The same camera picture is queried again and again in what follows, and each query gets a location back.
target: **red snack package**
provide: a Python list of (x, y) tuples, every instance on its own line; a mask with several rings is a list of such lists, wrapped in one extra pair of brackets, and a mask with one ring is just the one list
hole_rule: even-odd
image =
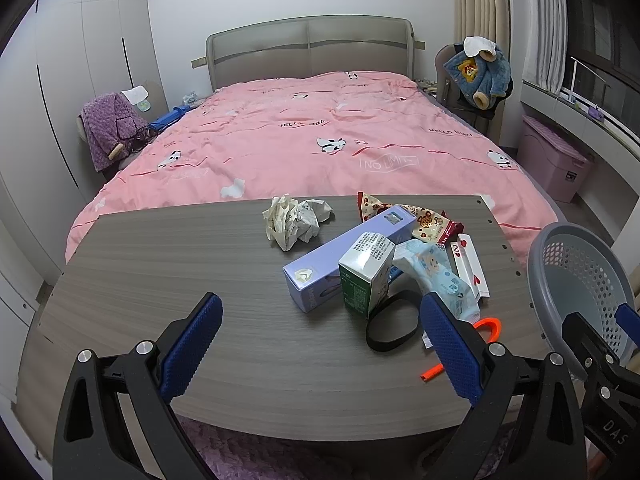
[[(393, 205), (380, 202), (376, 197), (367, 195), (362, 191), (358, 193), (358, 209), (360, 210), (360, 219), (363, 222)], [(465, 228), (460, 222), (449, 220), (444, 211), (442, 214), (438, 214), (424, 207), (399, 205), (418, 219), (418, 226), (414, 229), (413, 234), (414, 238), (418, 238), (423, 242), (445, 244), (451, 237), (457, 236)]]

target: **gray woodgrain tabletop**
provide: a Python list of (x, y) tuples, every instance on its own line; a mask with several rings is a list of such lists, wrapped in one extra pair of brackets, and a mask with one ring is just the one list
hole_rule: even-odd
[[(380, 198), (444, 209), (463, 222), (490, 288), (482, 316), (502, 321), (500, 340), (512, 353), (547, 353), (526, 273), (478, 197)], [(40, 319), (38, 329), (56, 348), (40, 357), (50, 375), (40, 420), (54, 424), (79, 351), (128, 352), (157, 338), (211, 291), (223, 300), (222, 327), (186, 394), (172, 402), (176, 413), (300, 440), (370, 440), (459, 424), (469, 404), (445, 374), (422, 382), (420, 374), (438, 361), (418, 335), (379, 354), (366, 345), (364, 320), (347, 311), (340, 296), (309, 314), (290, 298), (282, 266), (359, 222), (355, 197), (326, 199), (335, 216), (318, 238), (297, 242), (289, 253), (265, 236), (262, 211), (270, 200), (101, 216)], [(402, 308), (392, 314), (386, 328), (400, 332), (417, 315)]]

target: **mesh basket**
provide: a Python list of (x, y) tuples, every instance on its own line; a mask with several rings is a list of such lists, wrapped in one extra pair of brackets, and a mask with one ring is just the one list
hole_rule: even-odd
[(620, 304), (633, 305), (634, 297), (622, 266), (602, 240), (575, 224), (548, 225), (529, 250), (527, 273), (543, 333), (574, 375), (587, 377), (561, 335), (562, 321), (572, 312), (580, 312), (626, 365), (634, 345), (614, 315)]

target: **metal bolt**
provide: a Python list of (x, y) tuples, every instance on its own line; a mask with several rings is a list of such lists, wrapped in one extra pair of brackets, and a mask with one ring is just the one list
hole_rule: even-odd
[(556, 354), (555, 352), (549, 356), (549, 360), (555, 364), (556, 366), (562, 365), (564, 363), (564, 359), (560, 354)]
[(506, 350), (504, 349), (504, 346), (502, 346), (500, 343), (491, 343), (489, 345), (489, 353), (491, 355), (495, 355), (496, 357), (501, 357), (504, 355), (505, 352)]
[(85, 363), (87, 362), (89, 359), (91, 359), (92, 356), (92, 352), (91, 350), (82, 350), (79, 354), (78, 354), (78, 361), (80, 361), (81, 363)]
[(136, 346), (136, 352), (140, 355), (147, 355), (154, 349), (154, 344), (151, 341), (143, 341)]

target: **black elastic band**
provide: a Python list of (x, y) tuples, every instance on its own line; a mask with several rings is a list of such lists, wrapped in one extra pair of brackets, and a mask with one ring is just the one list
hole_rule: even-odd
[(419, 294), (418, 292), (414, 292), (413, 290), (403, 290), (402, 292), (398, 292), (396, 295), (392, 296), (391, 298), (386, 298), (385, 301), (380, 303), (376, 308), (374, 308), (371, 311), (371, 313), (369, 314), (369, 319), (367, 319), (367, 328), (366, 328), (367, 345), (369, 345), (369, 348), (371, 348), (372, 350), (375, 350), (376, 352), (389, 352), (394, 348), (398, 348), (402, 343), (409, 341), (409, 339), (411, 339), (414, 336), (414, 334), (417, 332), (418, 327), (420, 326), (419, 316), (418, 316), (418, 319), (416, 320), (415, 328), (411, 330), (411, 332), (409, 332), (408, 334), (405, 334), (399, 337), (398, 339), (393, 339), (392, 341), (376, 341), (369, 335), (369, 327), (371, 326), (371, 322), (373, 321), (373, 319), (378, 314), (380, 314), (380, 312), (385, 310), (388, 306), (395, 303), (396, 301), (401, 301), (401, 300), (405, 300), (409, 302), (418, 310), (418, 312), (420, 312), (420, 303), (422, 302), (422, 295)]

